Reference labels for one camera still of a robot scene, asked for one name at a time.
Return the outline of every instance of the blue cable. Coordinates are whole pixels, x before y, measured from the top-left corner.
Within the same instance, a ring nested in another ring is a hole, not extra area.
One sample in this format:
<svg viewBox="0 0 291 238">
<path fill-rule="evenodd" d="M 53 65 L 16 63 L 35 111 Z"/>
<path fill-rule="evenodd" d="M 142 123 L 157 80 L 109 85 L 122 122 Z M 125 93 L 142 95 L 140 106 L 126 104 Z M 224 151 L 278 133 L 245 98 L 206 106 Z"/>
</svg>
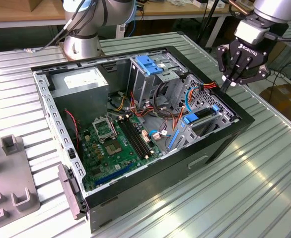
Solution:
<svg viewBox="0 0 291 238">
<path fill-rule="evenodd" d="M 150 132 L 149 132 L 149 136 L 152 136 L 152 134 L 153 134 L 153 133 L 156 133 L 156 132 L 157 132 L 157 130 L 152 130 L 152 131 L 150 131 Z"/>
<path fill-rule="evenodd" d="M 158 132 L 157 130 L 152 130 L 152 131 L 150 131 L 149 132 L 149 136 L 152 136 L 152 134 L 153 133 L 156 133 L 156 132 Z"/>
<path fill-rule="evenodd" d="M 136 20 L 134 19 L 134 27 L 132 28 L 132 31 L 130 32 L 128 37 L 132 35 L 132 33 L 135 31 L 135 28 L 136 28 Z"/>
<path fill-rule="evenodd" d="M 192 112 L 191 108 L 190 108 L 190 105 L 189 105 L 189 100 L 188 100 L 188 96 L 189 96 L 189 93 L 191 92 L 192 89 L 198 89 L 198 88 L 191 88 L 189 91 L 187 91 L 186 95 L 185 95 L 185 105 L 187 107 L 187 110 L 189 110 L 189 112 Z"/>
</svg>

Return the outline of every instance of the robotiq logo text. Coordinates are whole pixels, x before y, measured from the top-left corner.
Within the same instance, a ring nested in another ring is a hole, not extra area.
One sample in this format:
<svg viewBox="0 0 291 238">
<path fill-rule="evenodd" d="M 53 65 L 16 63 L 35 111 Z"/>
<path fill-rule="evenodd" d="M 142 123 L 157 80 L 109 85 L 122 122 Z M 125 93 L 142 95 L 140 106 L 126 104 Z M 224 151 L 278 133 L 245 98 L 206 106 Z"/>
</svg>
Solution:
<svg viewBox="0 0 291 238">
<path fill-rule="evenodd" d="M 240 46 L 238 46 L 239 49 L 243 49 L 248 51 L 249 53 L 252 53 L 254 56 L 257 56 L 258 53 L 254 52 L 252 49 L 248 48 L 247 46 L 244 46 L 243 44 L 240 44 Z"/>
</svg>

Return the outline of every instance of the aluminum slotted table surface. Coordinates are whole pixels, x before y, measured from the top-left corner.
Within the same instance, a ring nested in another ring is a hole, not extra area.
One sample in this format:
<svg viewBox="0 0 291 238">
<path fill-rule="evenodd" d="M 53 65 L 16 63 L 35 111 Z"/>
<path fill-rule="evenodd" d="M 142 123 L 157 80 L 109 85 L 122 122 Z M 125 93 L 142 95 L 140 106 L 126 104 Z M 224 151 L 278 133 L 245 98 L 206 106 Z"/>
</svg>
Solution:
<svg viewBox="0 0 291 238">
<path fill-rule="evenodd" d="M 102 41 L 106 54 L 175 46 L 212 80 L 216 61 L 184 35 Z M 0 136 L 22 136 L 41 208 L 5 227 L 5 237 L 90 237 L 75 221 L 57 175 L 60 159 L 31 66 L 63 62 L 58 47 L 0 53 Z M 213 163 L 96 232 L 95 237 L 291 237 L 291 123 L 247 87 L 228 94 L 255 118 Z"/>
</svg>

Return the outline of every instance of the motherboard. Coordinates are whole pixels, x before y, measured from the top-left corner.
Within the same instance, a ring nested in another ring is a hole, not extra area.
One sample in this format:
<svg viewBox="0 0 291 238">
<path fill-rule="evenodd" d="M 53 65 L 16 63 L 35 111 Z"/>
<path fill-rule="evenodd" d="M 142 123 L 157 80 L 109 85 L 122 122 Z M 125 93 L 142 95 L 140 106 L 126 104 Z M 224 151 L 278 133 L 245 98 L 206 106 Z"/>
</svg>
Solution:
<svg viewBox="0 0 291 238">
<path fill-rule="evenodd" d="M 86 170 L 83 184 L 88 190 L 162 156 L 136 116 L 93 122 L 79 134 L 83 138 L 82 162 Z"/>
</svg>

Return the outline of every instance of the workbench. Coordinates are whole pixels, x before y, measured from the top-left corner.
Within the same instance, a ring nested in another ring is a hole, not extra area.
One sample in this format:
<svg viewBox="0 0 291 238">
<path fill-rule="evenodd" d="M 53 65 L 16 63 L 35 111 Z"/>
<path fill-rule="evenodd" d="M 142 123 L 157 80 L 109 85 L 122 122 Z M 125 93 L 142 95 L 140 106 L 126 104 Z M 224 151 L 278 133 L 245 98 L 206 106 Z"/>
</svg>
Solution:
<svg viewBox="0 0 291 238">
<path fill-rule="evenodd" d="M 204 16 L 205 7 L 196 7 L 192 4 L 175 6 L 165 2 L 146 2 L 144 6 L 144 16 L 140 11 L 136 13 L 136 20 L 160 20 L 160 19 L 180 19 L 180 18 L 200 18 Z M 225 8 L 217 8 L 213 17 L 218 17 L 212 34 L 206 44 L 211 47 L 216 39 L 225 18 L 230 16 L 228 4 Z M 65 15 L 61 0 L 43 0 L 32 12 L 18 11 L 5 7 L 0 7 L 0 28 L 6 27 L 28 27 L 65 25 Z M 116 38 L 123 38 L 125 25 L 118 25 Z"/>
<path fill-rule="evenodd" d="M 105 54 L 175 46 L 211 80 L 216 61 L 185 35 L 101 41 Z M 64 62 L 58 47 L 0 52 L 0 136 L 22 136 L 41 208 L 5 227 L 0 238 L 91 237 L 75 221 L 57 175 L 60 158 L 30 67 Z M 255 122 L 214 162 L 98 230 L 94 237 L 291 237 L 291 123 L 248 87 L 228 95 Z"/>
</svg>

